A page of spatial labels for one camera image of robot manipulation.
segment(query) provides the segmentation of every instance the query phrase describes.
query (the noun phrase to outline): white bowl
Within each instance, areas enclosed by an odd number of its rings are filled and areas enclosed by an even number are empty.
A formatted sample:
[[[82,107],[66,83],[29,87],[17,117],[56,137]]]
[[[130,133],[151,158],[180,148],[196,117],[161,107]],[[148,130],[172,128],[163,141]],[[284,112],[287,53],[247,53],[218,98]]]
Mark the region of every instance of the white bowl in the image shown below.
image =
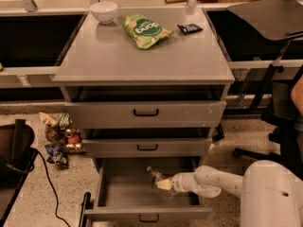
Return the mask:
[[[102,24],[113,22],[117,16],[117,4],[113,2],[95,3],[89,9],[94,17]]]

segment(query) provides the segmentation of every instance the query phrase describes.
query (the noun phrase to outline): speckled floor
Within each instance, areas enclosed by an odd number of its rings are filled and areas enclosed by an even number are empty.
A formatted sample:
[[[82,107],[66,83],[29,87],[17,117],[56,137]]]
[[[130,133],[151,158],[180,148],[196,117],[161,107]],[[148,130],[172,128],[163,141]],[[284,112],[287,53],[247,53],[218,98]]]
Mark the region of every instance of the speckled floor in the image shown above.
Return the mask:
[[[60,111],[52,112],[50,108],[45,108],[54,116],[59,117]],[[9,114],[0,107],[1,125],[13,123],[16,118],[24,118],[36,133],[33,147],[37,148],[44,157],[45,152],[44,125],[40,122],[39,115],[35,108],[27,114]],[[278,146],[267,140],[267,133],[273,130],[268,125],[258,119],[257,116],[228,116],[222,122],[225,137],[217,142],[204,158],[203,164],[214,166],[220,170],[243,174],[245,169],[252,164],[252,160],[243,157],[234,159],[232,151],[235,147],[268,152],[278,151]],[[57,166],[47,164],[50,177],[58,191],[60,199],[59,215],[65,218],[71,226],[78,226],[80,219],[80,208],[83,194],[87,191],[96,193],[98,174],[90,158],[83,155],[70,155],[70,167],[60,169]],[[15,202],[5,227],[54,227],[65,226],[64,223],[54,216],[55,198],[46,180],[45,170],[39,156],[35,161],[35,170],[31,172]],[[205,220],[160,220],[158,223],[141,223],[139,221],[112,221],[96,222],[95,227],[131,227],[131,226],[178,226],[178,227],[235,227],[240,225],[240,200],[236,197],[222,192],[215,199],[206,199],[205,206],[212,208],[212,213]]]

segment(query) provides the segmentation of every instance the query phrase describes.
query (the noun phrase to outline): chair wheel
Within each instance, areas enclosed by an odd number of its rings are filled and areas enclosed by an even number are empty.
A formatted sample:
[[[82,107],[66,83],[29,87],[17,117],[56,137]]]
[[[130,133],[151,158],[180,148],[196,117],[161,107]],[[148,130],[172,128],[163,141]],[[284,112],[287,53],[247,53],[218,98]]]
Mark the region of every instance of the chair wheel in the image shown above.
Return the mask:
[[[240,159],[242,156],[241,151],[238,148],[235,148],[235,150],[233,151],[233,157],[235,157],[236,159]]]

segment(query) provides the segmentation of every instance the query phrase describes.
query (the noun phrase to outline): dark blue package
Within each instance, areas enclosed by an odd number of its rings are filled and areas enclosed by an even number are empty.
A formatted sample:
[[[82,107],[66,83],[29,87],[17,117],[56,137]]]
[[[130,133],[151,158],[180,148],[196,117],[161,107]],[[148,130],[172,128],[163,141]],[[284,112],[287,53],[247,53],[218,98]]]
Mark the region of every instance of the dark blue package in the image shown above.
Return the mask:
[[[49,144],[45,146],[48,153],[47,162],[50,164],[60,164],[61,166],[68,167],[67,154],[64,152],[60,144]]]

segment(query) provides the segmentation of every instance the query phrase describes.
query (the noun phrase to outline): yellow snack bag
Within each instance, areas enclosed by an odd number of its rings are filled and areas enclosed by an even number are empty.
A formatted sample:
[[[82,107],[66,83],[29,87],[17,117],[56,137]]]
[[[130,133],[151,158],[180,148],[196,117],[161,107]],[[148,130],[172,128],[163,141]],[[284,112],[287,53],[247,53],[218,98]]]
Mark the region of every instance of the yellow snack bag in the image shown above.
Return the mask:
[[[140,49],[148,49],[173,33],[173,31],[161,27],[142,14],[126,17],[123,27],[136,41],[136,45]]]

